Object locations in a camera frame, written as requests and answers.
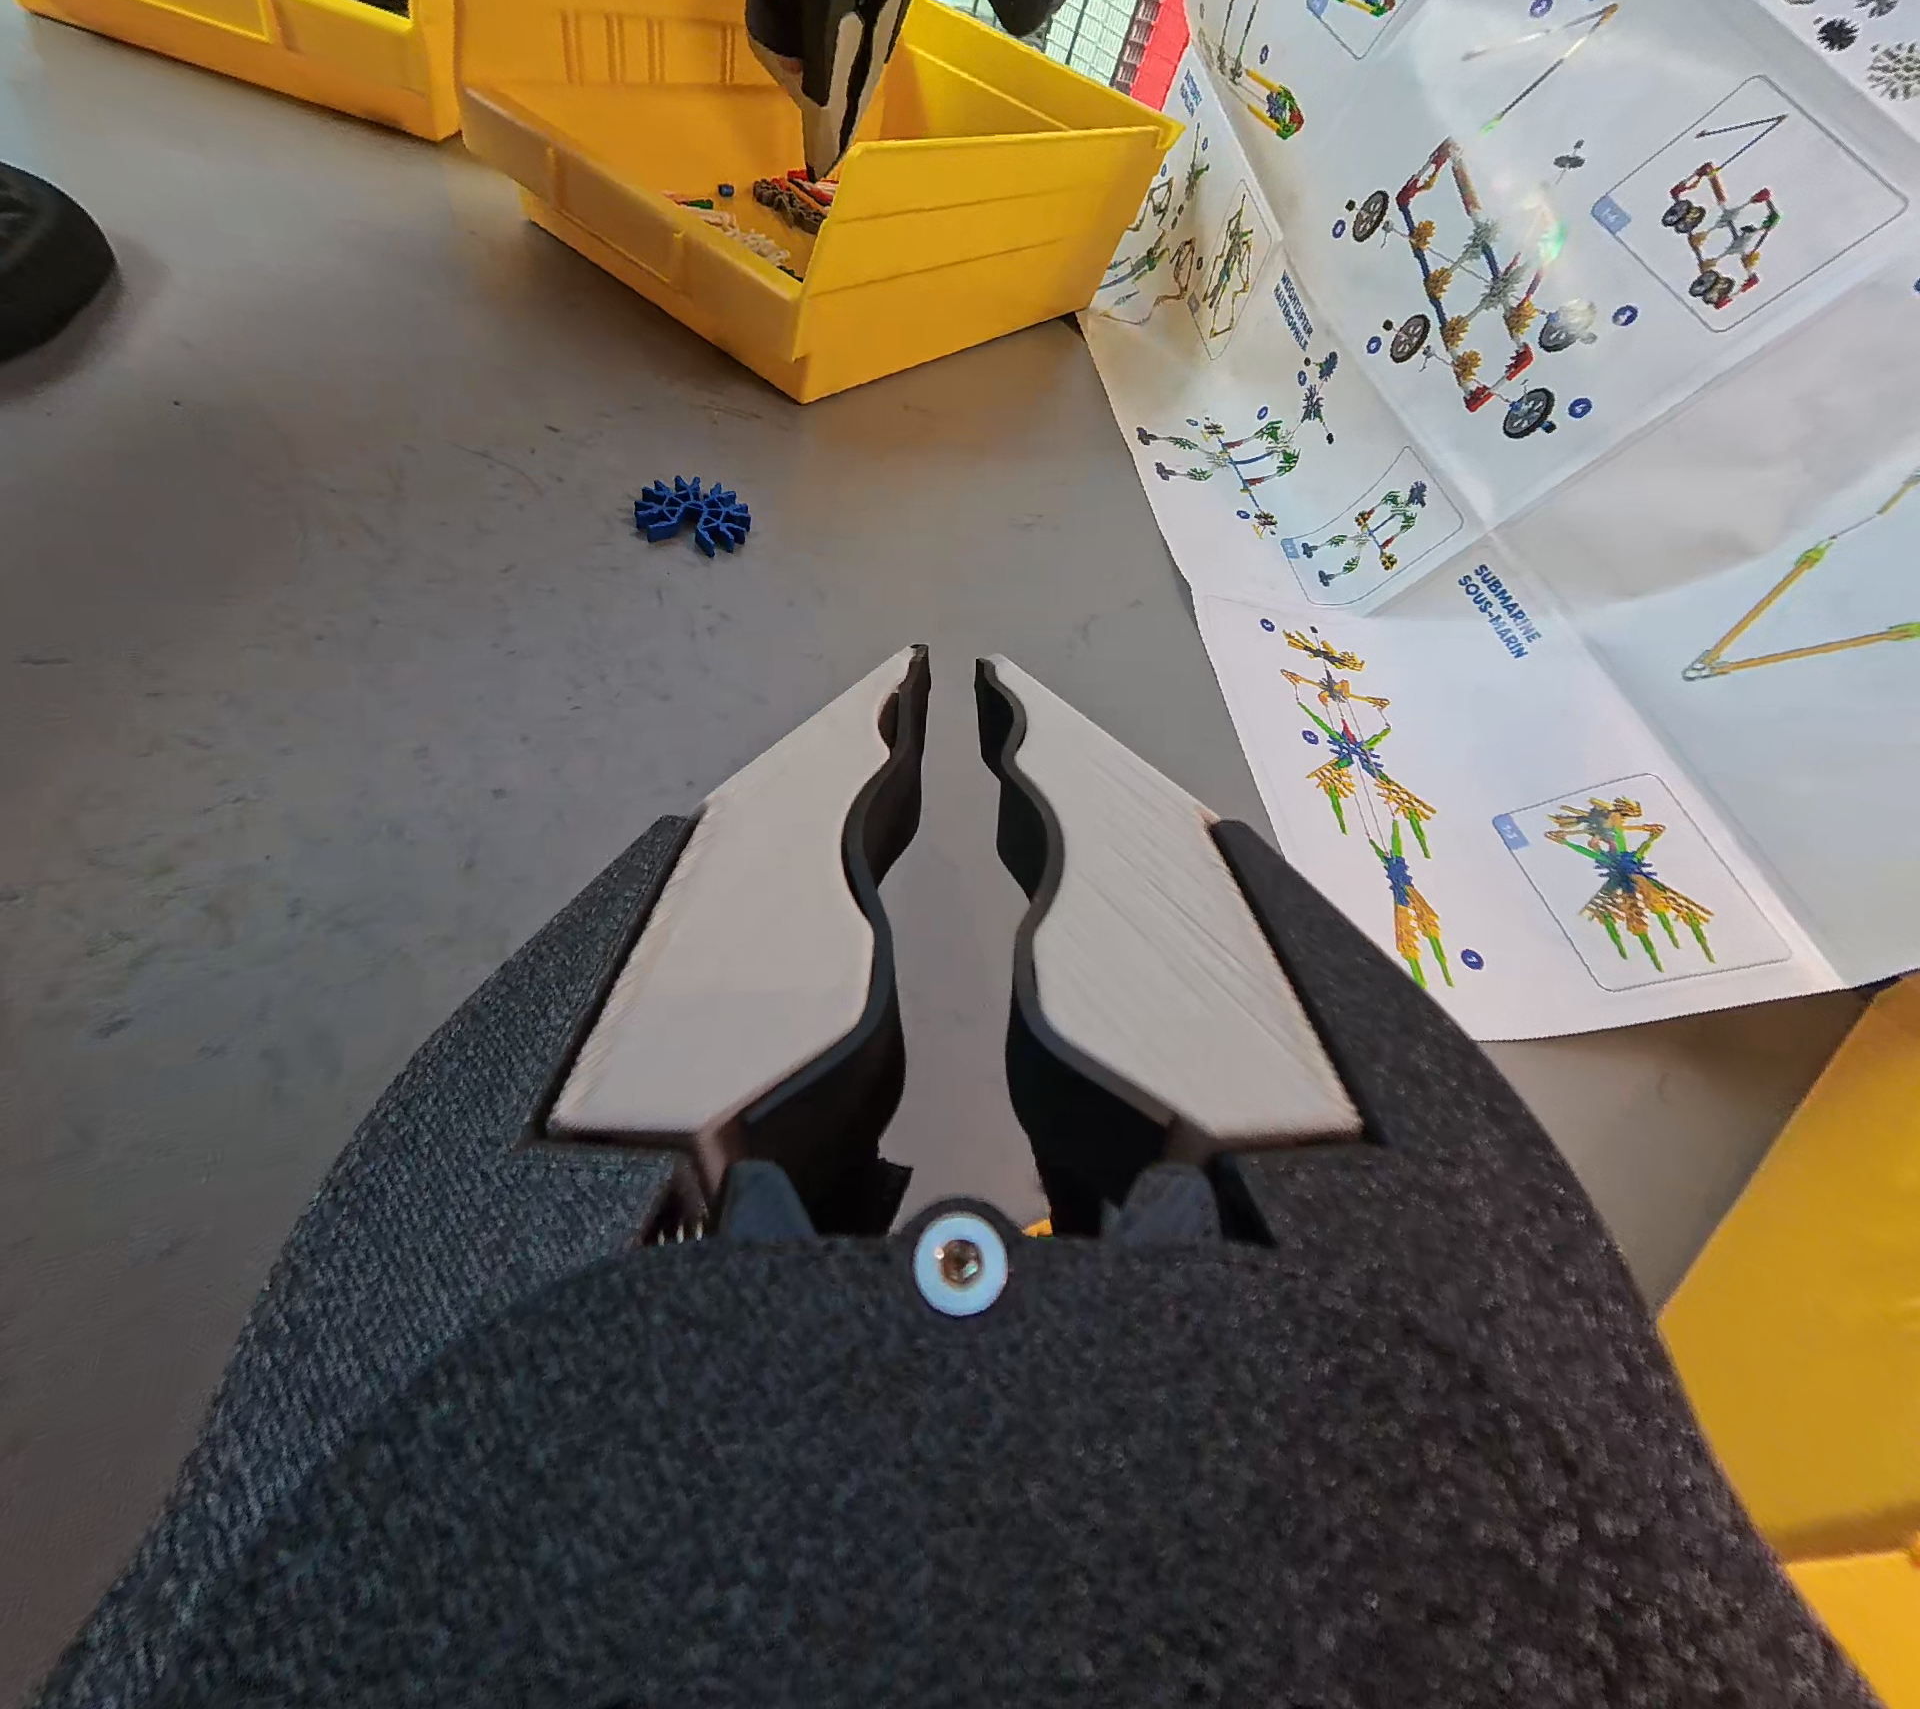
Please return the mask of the black rounded object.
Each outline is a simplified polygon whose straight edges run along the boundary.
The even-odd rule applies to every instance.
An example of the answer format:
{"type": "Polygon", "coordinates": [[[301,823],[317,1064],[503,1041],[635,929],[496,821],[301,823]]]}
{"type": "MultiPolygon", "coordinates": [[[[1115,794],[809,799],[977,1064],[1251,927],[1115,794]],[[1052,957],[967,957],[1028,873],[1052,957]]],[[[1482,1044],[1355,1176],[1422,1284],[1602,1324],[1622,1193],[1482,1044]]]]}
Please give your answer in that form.
{"type": "Polygon", "coordinates": [[[63,188],[1,161],[1,360],[52,341],[108,285],[115,252],[63,188]]]}

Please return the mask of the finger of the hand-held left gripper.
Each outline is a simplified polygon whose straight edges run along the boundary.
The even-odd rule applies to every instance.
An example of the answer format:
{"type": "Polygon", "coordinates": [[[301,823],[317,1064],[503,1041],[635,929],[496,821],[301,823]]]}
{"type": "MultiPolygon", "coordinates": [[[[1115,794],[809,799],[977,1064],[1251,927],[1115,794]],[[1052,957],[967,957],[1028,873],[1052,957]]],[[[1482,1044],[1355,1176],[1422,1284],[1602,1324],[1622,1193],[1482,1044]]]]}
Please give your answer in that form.
{"type": "Polygon", "coordinates": [[[797,110],[807,175],[822,179],[833,174],[851,143],[851,51],[830,53],[822,65],[773,47],[753,26],[745,29],[745,40],[755,62],[797,110]]]}
{"type": "Polygon", "coordinates": [[[831,67],[831,164],[840,165],[867,113],[899,40],[912,0],[851,0],[836,26],[831,67]]]}

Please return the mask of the grey desk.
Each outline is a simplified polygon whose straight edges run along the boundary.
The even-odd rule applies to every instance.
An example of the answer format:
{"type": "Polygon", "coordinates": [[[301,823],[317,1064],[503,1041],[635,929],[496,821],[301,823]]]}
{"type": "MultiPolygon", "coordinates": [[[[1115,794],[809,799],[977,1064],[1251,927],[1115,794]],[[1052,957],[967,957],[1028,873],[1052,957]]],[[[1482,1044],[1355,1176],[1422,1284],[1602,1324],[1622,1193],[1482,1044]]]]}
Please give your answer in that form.
{"type": "Polygon", "coordinates": [[[653,818],[910,642],[910,1208],[1039,1208],[1001,651],[1277,833],[1078,330],[792,405],[429,146],[4,0],[4,160],[117,282],[4,368],[4,1705],[180,1471],[377,1093],[653,818]],[[650,544],[699,477],[733,552],[650,544]]]}

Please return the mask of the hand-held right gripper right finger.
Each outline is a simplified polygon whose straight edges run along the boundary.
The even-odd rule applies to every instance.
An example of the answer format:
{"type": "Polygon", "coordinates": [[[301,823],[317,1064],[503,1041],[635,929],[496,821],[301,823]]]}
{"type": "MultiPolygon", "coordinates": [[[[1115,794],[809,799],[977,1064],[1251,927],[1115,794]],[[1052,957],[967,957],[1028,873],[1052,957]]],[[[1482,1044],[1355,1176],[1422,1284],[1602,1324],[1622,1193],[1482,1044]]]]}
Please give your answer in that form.
{"type": "Polygon", "coordinates": [[[972,687],[1026,900],[1006,1082],[1050,1231],[1097,1234],[1146,1169],[1359,1143],[1223,821],[1012,658],[972,687]]]}

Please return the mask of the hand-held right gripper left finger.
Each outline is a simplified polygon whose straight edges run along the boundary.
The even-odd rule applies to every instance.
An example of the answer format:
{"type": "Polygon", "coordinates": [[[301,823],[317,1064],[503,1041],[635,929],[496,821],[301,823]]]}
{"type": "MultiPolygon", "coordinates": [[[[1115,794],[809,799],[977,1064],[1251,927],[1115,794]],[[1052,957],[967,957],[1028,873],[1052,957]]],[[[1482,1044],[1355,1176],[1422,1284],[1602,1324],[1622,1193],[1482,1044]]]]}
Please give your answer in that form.
{"type": "Polygon", "coordinates": [[[552,1139],[674,1153],[715,1206],[782,1171],[819,1234],[883,1234],[903,1037],[880,884],[921,809],[924,645],[899,648],[691,818],[545,1109],[552,1139]]]}

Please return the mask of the printed instruction sheet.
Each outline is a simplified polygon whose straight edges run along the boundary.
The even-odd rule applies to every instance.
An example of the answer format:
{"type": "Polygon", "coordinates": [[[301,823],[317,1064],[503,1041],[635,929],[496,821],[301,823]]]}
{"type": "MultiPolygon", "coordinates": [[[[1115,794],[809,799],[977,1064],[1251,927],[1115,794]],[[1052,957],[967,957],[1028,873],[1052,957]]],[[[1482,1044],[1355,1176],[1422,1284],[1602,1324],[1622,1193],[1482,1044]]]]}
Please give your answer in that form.
{"type": "Polygon", "coordinates": [[[1480,1041],[1916,968],[1918,0],[1185,0],[1086,340],[1281,853],[1480,1041]]]}

